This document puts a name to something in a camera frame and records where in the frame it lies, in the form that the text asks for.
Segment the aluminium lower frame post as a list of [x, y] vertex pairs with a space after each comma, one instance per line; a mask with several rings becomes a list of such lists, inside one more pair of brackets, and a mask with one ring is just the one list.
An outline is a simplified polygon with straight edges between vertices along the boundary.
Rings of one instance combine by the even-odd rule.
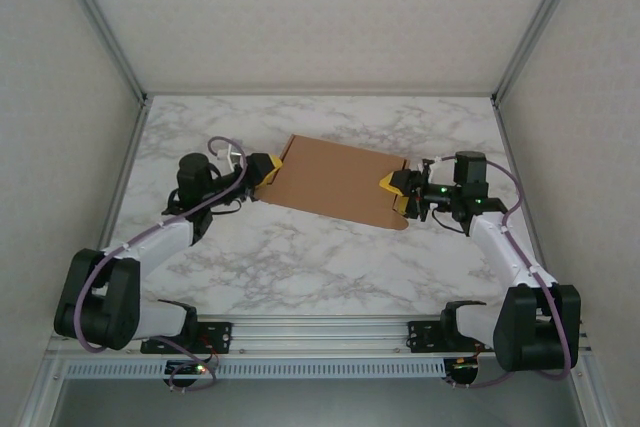
[[50, 427], [65, 382], [66, 361], [45, 358], [27, 397], [17, 427]]
[[571, 372], [586, 427], [622, 427], [593, 355], [581, 355]]

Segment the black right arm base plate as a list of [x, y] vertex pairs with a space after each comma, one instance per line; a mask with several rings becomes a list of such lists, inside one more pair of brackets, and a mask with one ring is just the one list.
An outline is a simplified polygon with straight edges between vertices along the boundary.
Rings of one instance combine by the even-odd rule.
[[492, 349], [475, 339], [455, 333], [441, 321], [409, 321], [406, 347], [412, 353], [483, 353]]

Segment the brown cardboard box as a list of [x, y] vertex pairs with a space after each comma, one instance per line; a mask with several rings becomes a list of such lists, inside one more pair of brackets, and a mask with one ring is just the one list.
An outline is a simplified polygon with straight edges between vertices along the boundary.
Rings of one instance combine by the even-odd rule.
[[387, 230], [408, 227], [396, 195], [379, 186], [407, 166], [405, 158], [294, 134], [281, 160], [274, 182], [257, 190], [259, 200]]

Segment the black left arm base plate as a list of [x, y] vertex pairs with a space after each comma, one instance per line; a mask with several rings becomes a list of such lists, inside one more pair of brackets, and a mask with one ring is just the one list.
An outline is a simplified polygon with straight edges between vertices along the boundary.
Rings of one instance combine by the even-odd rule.
[[[193, 354], [227, 354], [232, 340], [230, 322], [197, 322], [169, 340]], [[141, 344], [142, 354], [177, 354], [178, 350], [158, 340]]]

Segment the aluminium mounting rail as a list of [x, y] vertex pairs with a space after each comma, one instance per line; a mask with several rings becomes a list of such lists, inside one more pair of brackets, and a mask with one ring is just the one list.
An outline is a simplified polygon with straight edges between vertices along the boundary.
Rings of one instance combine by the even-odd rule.
[[248, 316], [248, 315], [173, 315], [169, 319], [154, 316], [140, 322], [137, 333], [117, 349], [108, 348], [99, 354], [104, 357], [176, 356], [177, 354], [142, 354], [143, 341], [153, 336], [179, 335], [197, 322], [230, 322], [232, 340], [227, 354], [199, 354], [201, 356], [231, 356], [253, 358], [312, 358], [312, 357], [372, 357], [372, 356], [442, 356], [472, 353], [412, 353], [405, 345], [409, 321], [440, 321], [436, 315], [347, 315], [347, 316]]

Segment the aluminium table side rail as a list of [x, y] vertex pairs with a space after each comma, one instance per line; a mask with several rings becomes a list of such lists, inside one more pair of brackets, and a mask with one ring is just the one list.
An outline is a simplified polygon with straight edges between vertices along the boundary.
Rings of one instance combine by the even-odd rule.
[[526, 233], [522, 234], [523, 237], [526, 238], [526, 240], [528, 241], [528, 244], [534, 254], [535, 259], [542, 265], [545, 266], [545, 258], [544, 258], [544, 253], [541, 250], [541, 246], [540, 246], [540, 242], [539, 242], [539, 238], [537, 235], [537, 231], [535, 228], [535, 224], [533, 222], [533, 218], [531, 216], [531, 212], [529, 209], [529, 205], [527, 204], [527, 200], [526, 200], [526, 196], [525, 196], [525, 190], [524, 190], [524, 184], [522, 182], [521, 176], [520, 176], [520, 172], [518, 170], [518, 165], [516, 162], [516, 158], [514, 156], [514, 151], [512, 148], [512, 143], [510, 141], [509, 138], [509, 134], [507, 132], [507, 128], [506, 128], [506, 124], [503, 118], [503, 114], [502, 111], [500, 109], [500, 105], [499, 102], [496, 100], [496, 96], [495, 95], [491, 95], [490, 96], [490, 102], [493, 108], [493, 112], [494, 112], [494, 116], [496, 119], [496, 123], [498, 126], [498, 130], [500, 132], [500, 136], [501, 136], [501, 140], [503, 143], [503, 146], [505, 148], [505, 153], [506, 153], [506, 157], [507, 157], [507, 161], [509, 164], [509, 168], [511, 173], [515, 176], [517, 182], [518, 182], [518, 186], [519, 186], [519, 198], [521, 200], [521, 207], [520, 207], [520, 216], [522, 217], [522, 223], [524, 225], [523, 230], [526, 231]]
[[121, 164], [106, 218], [101, 228], [97, 244], [99, 248], [107, 247], [113, 236], [152, 102], [153, 98], [146, 95], [143, 97], [143, 100], [139, 105], [137, 116], [127, 144], [124, 160]]

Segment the aluminium frame post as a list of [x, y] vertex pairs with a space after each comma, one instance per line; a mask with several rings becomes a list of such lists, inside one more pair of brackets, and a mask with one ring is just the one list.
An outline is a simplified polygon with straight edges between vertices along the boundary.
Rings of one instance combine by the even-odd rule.
[[27, 397], [17, 427], [50, 427], [65, 382], [66, 361], [45, 358]]
[[586, 427], [622, 427], [593, 355], [581, 355], [571, 372]]
[[76, 0], [84, 12], [99, 42], [111, 58], [119, 75], [140, 105], [145, 105], [148, 95], [138, 80], [130, 62], [126, 58], [109, 22], [97, 0]]
[[561, 0], [541, 0], [534, 10], [530, 22], [491, 94], [492, 105], [496, 110], [500, 108], [500, 104], [515, 85], [560, 2]]

